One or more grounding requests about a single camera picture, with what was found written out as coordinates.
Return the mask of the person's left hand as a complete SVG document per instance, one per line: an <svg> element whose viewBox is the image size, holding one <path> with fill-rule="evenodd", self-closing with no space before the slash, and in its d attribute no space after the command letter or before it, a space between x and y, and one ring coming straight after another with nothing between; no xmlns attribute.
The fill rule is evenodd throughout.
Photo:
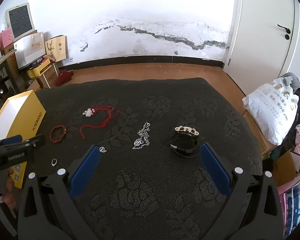
<svg viewBox="0 0 300 240"><path fill-rule="evenodd" d="M2 195L2 200L9 207L9 209L13 210L16 206L16 201L13 195L14 180L11 178L11 175L14 172L13 167L9 167L7 172L8 177L6 181L6 193Z"/></svg>

